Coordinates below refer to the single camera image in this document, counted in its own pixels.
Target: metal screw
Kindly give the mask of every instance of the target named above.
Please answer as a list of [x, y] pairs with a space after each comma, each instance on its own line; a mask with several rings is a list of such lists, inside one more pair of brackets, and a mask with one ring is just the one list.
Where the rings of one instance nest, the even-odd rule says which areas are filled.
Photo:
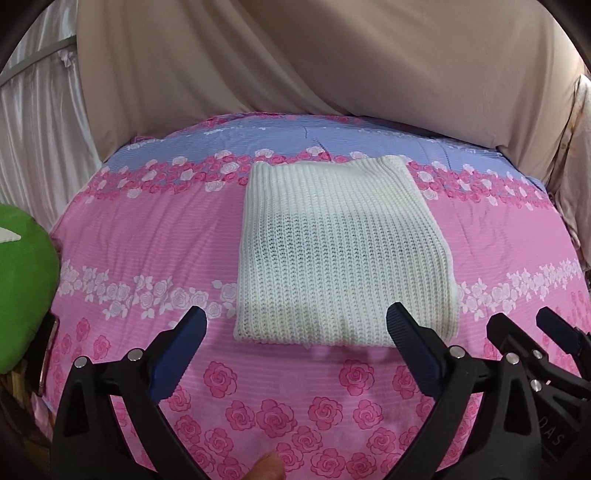
[[76, 360], [74, 360], [74, 366], [76, 368], [82, 368], [86, 365], [87, 362], [88, 359], [85, 356], [79, 356], [78, 358], [76, 358]]
[[142, 358], [142, 356], [144, 356], [144, 351], [141, 348], [134, 348], [127, 352], [127, 360], [130, 360], [131, 362], [136, 362]]
[[531, 385], [531, 389], [532, 389], [534, 392], [539, 392], [540, 390], [542, 390], [542, 382], [540, 382], [540, 380], [538, 380], [538, 379], [536, 379], [536, 378], [534, 378], [534, 379], [533, 379], [533, 380], [530, 382], [530, 385]]
[[450, 347], [449, 353], [453, 358], [463, 358], [466, 355], [466, 351], [458, 345]]
[[517, 365], [519, 363], [519, 355], [513, 352], [509, 352], [505, 355], [505, 358], [511, 365]]

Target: green cushion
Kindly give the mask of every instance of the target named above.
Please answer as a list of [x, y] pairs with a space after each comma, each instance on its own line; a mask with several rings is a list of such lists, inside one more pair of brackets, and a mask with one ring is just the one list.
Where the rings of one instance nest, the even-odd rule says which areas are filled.
[[22, 358], [49, 310], [59, 281], [60, 261], [47, 232], [18, 208], [0, 205], [0, 227], [21, 237], [0, 243], [0, 374], [3, 374]]

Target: knit texture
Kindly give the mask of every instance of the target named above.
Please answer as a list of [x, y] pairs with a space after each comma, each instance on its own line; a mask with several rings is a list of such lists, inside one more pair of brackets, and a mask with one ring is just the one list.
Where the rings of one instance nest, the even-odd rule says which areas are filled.
[[396, 301], [444, 340], [457, 333], [451, 252], [401, 157], [255, 163], [236, 340], [394, 346]]

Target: mattress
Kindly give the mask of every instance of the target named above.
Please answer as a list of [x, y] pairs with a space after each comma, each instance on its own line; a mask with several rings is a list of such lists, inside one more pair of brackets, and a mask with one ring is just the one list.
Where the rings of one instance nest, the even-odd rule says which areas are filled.
[[[543, 186], [496, 151], [402, 125], [336, 116], [220, 116], [121, 148], [54, 228], [62, 256], [53, 312], [60, 328], [45, 401], [55, 412], [73, 360], [121, 359], [174, 327], [191, 305], [208, 333], [160, 407], [212, 477], [239, 478], [280, 452], [293, 479], [383, 478], [429, 414], [394, 348], [236, 342], [236, 282], [245, 186], [254, 162], [348, 162], [403, 155], [449, 244], [462, 292], [453, 343], [497, 358], [486, 321], [504, 312], [550, 354], [535, 328], [549, 306], [590, 329], [576, 253]], [[121, 429], [150, 466], [125, 406]], [[479, 404], [474, 395], [443, 465], [456, 461]]]

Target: beige cloth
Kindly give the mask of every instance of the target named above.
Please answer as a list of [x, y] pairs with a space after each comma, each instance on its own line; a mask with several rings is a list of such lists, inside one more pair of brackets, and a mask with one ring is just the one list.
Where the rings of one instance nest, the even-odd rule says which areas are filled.
[[537, 0], [93, 0], [77, 34], [103, 159], [220, 113], [338, 112], [499, 147], [547, 180], [583, 73]]
[[591, 270], [591, 80], [581, 75], [548, 182], [584, 271]]

